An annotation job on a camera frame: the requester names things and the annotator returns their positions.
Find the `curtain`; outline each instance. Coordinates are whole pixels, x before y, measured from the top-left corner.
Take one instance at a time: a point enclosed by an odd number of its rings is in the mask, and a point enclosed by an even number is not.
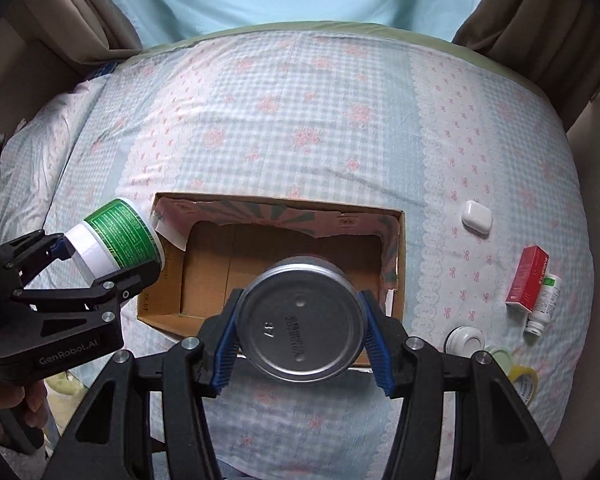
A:
[[[126,59],[142,49],[131,22],[111,0],[22,0],[62,53],[81,64]]]
[[[482,0],[453,42],[538,85],[565,129],[600,88],[600,15],[591,0]]]

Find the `red and white box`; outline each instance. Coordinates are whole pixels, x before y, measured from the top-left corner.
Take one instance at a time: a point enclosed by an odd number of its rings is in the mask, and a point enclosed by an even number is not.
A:
[[[534,309],[549,256],[537,245],[525,247],[507,295],[507,306],[528,314]]]

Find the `open cardboard box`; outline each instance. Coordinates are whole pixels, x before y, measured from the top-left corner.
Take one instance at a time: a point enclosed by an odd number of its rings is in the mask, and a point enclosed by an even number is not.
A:
[[[279,198],[158,193],[152,221],[165,263],[139,297],[138,319],[180,336],[197,335],[234,288],[278,261],[321,256],[368,289],[402,320],[405,221],[399,210]],[[353,367],[368,367],[364,351]]]

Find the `metal bolt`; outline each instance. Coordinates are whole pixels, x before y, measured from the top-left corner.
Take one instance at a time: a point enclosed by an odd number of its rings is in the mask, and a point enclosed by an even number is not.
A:
[[[122,363],[126,363],[129,361],[129,357],[131,354],[126,350],[118,350],[115,354],[113,354],[113,361],[121,365]]]
[[[493,361],[493,357],[489,352],[485,352],[484,350],[480,350],[475,353],[475,360],[478,361],[481,365],[488,365]]]
[[[404,342],[411,350],[420,350],[424,346],[424,341],[419,337],[410,337]]]
[[[200,339],[197,337],[186,337],[182,340],[182,347],[185,350],[193,350],[194,348],[198,348],[200,344]]]

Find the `white jar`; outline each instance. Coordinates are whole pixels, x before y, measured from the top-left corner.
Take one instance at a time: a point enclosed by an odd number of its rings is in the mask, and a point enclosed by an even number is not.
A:
[[[554,315],[555,305],[560,295],[562,279],[555,274],[545,274],[534,309],[529,314],[525,332],[541,336]]]

